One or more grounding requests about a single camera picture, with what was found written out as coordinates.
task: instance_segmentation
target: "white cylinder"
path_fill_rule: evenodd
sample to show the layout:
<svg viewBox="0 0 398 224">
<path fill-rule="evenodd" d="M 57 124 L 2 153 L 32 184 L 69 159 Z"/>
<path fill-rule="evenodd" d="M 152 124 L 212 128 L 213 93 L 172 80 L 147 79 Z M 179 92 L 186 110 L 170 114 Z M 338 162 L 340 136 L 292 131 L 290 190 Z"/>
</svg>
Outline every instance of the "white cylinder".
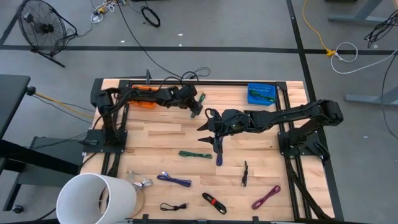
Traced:
<svg viewBox="0 0 398 224">
<path fill-rule="evenodd" d="M 109 203 L 101 214 L 98 202 L 108 188 Z M 57 200 L 57 218 L 61 224 L 110 224 L 132 215 L 137 194 L 126 180 L 99 174 L 80 174 L 63 186 Z"/>
</svg>

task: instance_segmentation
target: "concrete floor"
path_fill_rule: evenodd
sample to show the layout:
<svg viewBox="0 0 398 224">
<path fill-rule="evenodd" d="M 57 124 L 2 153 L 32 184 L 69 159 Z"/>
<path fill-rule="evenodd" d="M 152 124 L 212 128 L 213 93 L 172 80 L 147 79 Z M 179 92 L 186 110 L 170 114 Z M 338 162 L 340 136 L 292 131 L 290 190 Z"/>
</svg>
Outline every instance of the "concrete floor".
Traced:
<svg viewBox="0 0 398 224">
<path fill-rule="evenodd" d="M 6 29 L 22 0 L 0 0 L 0 33 Z M 90 28 L 89 0 L 48 0 L 61 15 L 70 19 L 80 34 Z M 328 13 L 354 13 L 365 1 L 335 3 L 309 0 L 307 19 L 324 37 L 329 48 L 340 42 L 352 42 L 366 49 L 363 37 L 372 26 L 335 23 L 327 20 Z M 172 0 L 149 2 L 162 19 L 162 27 L 155 29 L 143 24 L 143 18 L 123 7 L 134 34 L 145 46 L 178 47 L 270 47 L 296 49 L 295 37 L 285 1 L 281 0 Z M 139 9 L 142 3 L 132 6 Z M 303 0 L 293 0 L 303 46 L 321 49 L 318 37 L 304 23 L 301 16 Z M 389 16 L 392 1 L 383 1 L 374 16 Z M 398 29 L 376 43 L 371 50 L 398 49 Z M 15 25 L 6 45 L 27 45 L 18 25 Z M 71 42 L 72 46 L 137 46 L 130 36 L 121 15 L 116 10 L 103 22 L 93 26 L 85 37 Z M 302 80 L 304 75 L 298 54 L 259 52 L 149 52 L 164 67 L 183 73 L 199 67 L 210 67 L 210 79 Z M 396 223 L 398 206 L 398 151 L 396 139 L 386 129 L 381 108 L 343 100 L 345 94 L 378 95 L 388 62 L 352 74 L 339 75 L 330 68 L 324 55 L 306 55 L 317 98 L 335 100 L 345 116 L 338 127 L 325 128 L 332 156 L 336 184 L 345 220 L 366 223 Z M 67 67 L 58 65 L 26 50 L 0 50 L 0 73 L 28 75 L 31 85 L 55 99 L 89 108 L 93 80 L 99 77 L 143 75 L 149 69 L 154 78 L 167 76 L 143 52 L 128 51 L 71 51 L 55 56 Z M 360 55 L 352 64 L 335 62 L 339 70 L 352 70 L 375 62 L 385 56 Z M 398 82 L 393 76 L 396 61 L 387 78 L 386 90 Z M 395 108 L 387 107 L 387 118 L 398 133 Z M 5 139 L 29 145 L 34 136 L 69 138 L 88 128 L 69 115 L 49 107 L 35 98 L 25 97 L 6 133 Z M 3 204 L 15 178 L 12 172 L 0 176 L 0 203 Z M 17 203 L 25 213 L 16 215 L 0 212 L 0 222 L 34 220 L 55 206 L 59 188 L 23 186 Z"/>
</svg>

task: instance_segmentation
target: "blue container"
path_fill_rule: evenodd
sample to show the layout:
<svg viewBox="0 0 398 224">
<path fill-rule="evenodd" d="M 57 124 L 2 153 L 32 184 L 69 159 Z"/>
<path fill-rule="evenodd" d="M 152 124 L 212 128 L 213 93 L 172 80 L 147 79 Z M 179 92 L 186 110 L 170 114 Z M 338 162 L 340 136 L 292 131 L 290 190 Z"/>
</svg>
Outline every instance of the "blue container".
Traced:
<svg viewBox="0 0 398 224">
<path fill-rule="evenodd" d="M 261 94 L 262 96 L 269 96 L 276 100 L 276 92 L 275 86 L 273 85 L 263 85 L 263 84 L 255 84 L 249 83 L 248 84 L 248 103 L 257 104 L 257 105 L 272 105 L 275 102 L 271 102 L 267 99 L 264 99 L 259 96 L 252 96 L 250 95 L 249 91 L 254 90 Z"/>
</svg>

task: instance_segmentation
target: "white cable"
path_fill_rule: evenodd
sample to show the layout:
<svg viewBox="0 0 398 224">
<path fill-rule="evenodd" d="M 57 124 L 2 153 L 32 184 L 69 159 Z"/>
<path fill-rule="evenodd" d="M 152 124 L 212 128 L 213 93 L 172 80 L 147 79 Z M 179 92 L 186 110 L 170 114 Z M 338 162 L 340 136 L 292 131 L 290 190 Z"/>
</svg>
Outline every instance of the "white cable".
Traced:
<svg viewBox="0 0 398 224">
<path fill-rule="evenodd" d="M 337 53 L 339 47 L 342 46 L 343 44 L 348 44 L 348 45 L 351 45 L 351 46 L 353 46 L 353 47 L 355 48 L 355 58 L 354 58 L 354 59 L 352 59 L 352 60 L 346 60 L 346 59 L 344 59 L 343 57 L 340 57 L 340 55 Z M 395 50 L 392 54 L 390 54 L 390 56 L 386 57 L 385 59 L 382 59 L 382 60 L 380 60 L 380 61 L 378 61 L 378 62 L 374 62 L 374 63 L 372 63 L 372 64 L 370 64 L 370 65 L 367 65 L 367 66 L 363 66 L 363 67 L 358 68 L 358 69 L 356 69 L 356 70 L 352 70 L 352 71 L 349 71 L 349 72 L 339 72 L 339 71 L 337 71 L 337 70 L 335 69 L 335 67 L 333 66 L 333 57 L 334 57 L 334 56 L 338 57 L 338 60 L 344 61 L 344 62 L 346 62 L 346 63 L 354 62 L 354 61 L 356 60 L 356 58 L 358 57 L 358 48 L 357 48 L 354 44 L 352 44 L 352 43 L 350 43 L 350 42 L 343 42 L 343 43 L 341 43 L 341 44 L 339 44 L 339 45 L 337 46 L 337 48 L 336 48 L 336 53 L 335 53 L 334 55 L 331 56 L 331 58 L 330 58 L 330 65 L 331 65 L 331 68 L 332 68 L 336 73 L 339 73 L 339 74 L 342 74 L 342 75 L 347 75 L 347 74 L 351 74 L 351 73 L 360 71 L 360 70 L 365 69 L 365 68 L 369 68 L 369 67 L 371 67 L 371 66 L 373 66 L 373 65 L 377 65 L 377 64 L 379 64 L 379 63 L 381 63 L 381 62 L 383 62 L 383 61 L 385 61 L 385 60 L 388 60 L 389 58 L 391 58 L 391 57 L 392 57 L 395 53 L 397 53 L 397 52 L 398 52 L 398 49 Z"/>
<path fill-rule="evenodd" d="M 108 11 L 114 12 L 114 9 L 115 9 L 114 6 L 116 6 L 118 4 L 122 4 L 122 3 L 115 3 L 114 0 L 104 0 L 104 3 L 102 3 L 102 5 L 97 6 L 95 8 L 94 12 L 91 14 L 91 19 L 90 19 L 91 23 L 97 24 L 97 23 L 100 23 L 104 19 L 104 14 L 102 14 L 102 13 L 99 13 L 98 15 L 95 14 L 95 12 L 97 12 L 99 8 L 105 7 L 106 9 L 108 9 Z"/>
</svg>

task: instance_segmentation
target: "metal table leg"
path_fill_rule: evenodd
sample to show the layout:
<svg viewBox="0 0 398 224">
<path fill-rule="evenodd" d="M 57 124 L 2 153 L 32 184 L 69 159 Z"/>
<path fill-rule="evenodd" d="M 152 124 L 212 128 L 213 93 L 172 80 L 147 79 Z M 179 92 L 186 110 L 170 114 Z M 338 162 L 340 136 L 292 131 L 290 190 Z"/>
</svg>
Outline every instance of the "metal table leg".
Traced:
<svg viewBox="0 0 398 224">
<path fill-rule="evenodd" d="M 372 24 L 378 24 L 385 21 L 387 18 L 380 18 L 369 15 L 381 2 L 382 0 L 368 0 L 363 8 L 357 13 L 357 15 L 352 16 L 347 14 L 331 14 L 329 15 L 329 20 L 345 22 L 370 22 Z"/>
<path fill-rule="evenodd" d="M 381 105 L 381 96 L 346 95 L 345 100 L 347 102 Z M 383 95 L 383 104 L 388 106 L 398 106 L 398 86 Z"/>
</svg>

